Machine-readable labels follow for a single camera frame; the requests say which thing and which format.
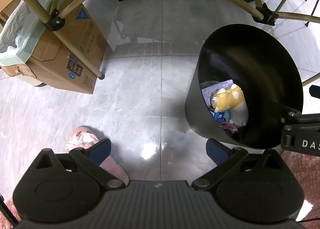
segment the pink slipper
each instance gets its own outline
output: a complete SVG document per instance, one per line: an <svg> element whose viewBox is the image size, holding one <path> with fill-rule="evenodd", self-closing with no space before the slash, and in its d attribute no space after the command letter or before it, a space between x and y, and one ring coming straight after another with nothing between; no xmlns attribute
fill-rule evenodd
<svg viewBox="0 0 320 229"><path fill-rule="evenodd" d="M90 148L99 140L94 134L86 126L79 126L72 130L70 134L70 139L66 144L67 153L69 153L72 149L82 147L84 149ZM100 165L101 168L124 182L125 185L129 183L129 177L127 173L120 167L118 163L109 155Z"/></svg>

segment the black mount bracket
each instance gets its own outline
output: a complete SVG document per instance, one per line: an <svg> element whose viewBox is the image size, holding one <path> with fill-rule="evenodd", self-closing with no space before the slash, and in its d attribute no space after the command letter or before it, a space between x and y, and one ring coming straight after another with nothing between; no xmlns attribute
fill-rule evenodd
<svg viewBox="0 0 320 229"><path fill-rule="evenodd" d="M259 20L255 17L252 16L253 20L257 23L261 23L261 24L267 24L267 25L271 25L274 26L276 20L278 19L279 15L275 14L274 12L272 12L266 3L263 3L262 8L260 7L256 7L256 9L263 14L263 19Z"/></svg>
<svg viewBox="0 0 320 229"><path fill-rule="evenodd" d="M320 157L320 114L289 112L282 129L281 148Z"/></svg>
<svg viewBox="0 0 320 229"><path fill-rule="evenodd" d="M60 30L62 27L64 27L66 21L65 19L61 19L58 17L59 11L55 8L50 15L51 20L44 24L44 26L50 31L50 32L55 32Z"/></svg>

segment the barcode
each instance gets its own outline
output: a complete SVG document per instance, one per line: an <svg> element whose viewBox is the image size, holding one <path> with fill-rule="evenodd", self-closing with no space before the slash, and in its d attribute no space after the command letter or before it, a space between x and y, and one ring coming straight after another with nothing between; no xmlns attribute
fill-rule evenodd
<svg viewBox="0 0 320 229"><path fill-rule="evenodd" d="M85 85L87 88L91 88L93 85L93 80L85 75L81 84Z"/></svg>

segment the purple cloth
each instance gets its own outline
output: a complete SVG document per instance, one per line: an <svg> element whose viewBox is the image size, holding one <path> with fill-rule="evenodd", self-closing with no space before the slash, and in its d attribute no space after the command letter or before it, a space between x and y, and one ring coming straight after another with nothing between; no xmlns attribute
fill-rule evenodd
<svg viewBox="0 0 320 229"><path fill-rule="evenodd" d="M214 84L214 85L212 85L210 87L206 87L206 88L202 89L201 92L202 92L204 101L207 104L207 106L208 107L211 106L210 97L211 97L211 94L213 92L215 92L215 91L217 91L218 89L221 89L221 88L230 87L231 85L233 85L233 80L232 79L224 81L224 82L220 82L220 83Z"/></svg>

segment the blue label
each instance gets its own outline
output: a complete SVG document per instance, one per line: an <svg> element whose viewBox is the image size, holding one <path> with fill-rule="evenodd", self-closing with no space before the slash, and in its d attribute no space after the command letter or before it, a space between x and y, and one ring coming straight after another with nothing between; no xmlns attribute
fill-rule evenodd
<svg viewBox="0 0 320 229"><path fill-rule="evenodd" d="M69 78L75 79L75 74L73 74L72 72L69 73Z"/></svg>
<svg viewBox="0 0 320 229"><path fill-rule="evenodd" d="M77 17L76 17L76 20L80 20L80 19L89 19L90 17L87 15L87 13L84 11L83 8L80 9Z"/></svg>
<svg viewBox="0 0 320 229"><path fill-rule="evenodd" d="M69 59L71 59L75 64L78 64L78 60L75 57L73 57L71 54L69 56Z"/></svg>

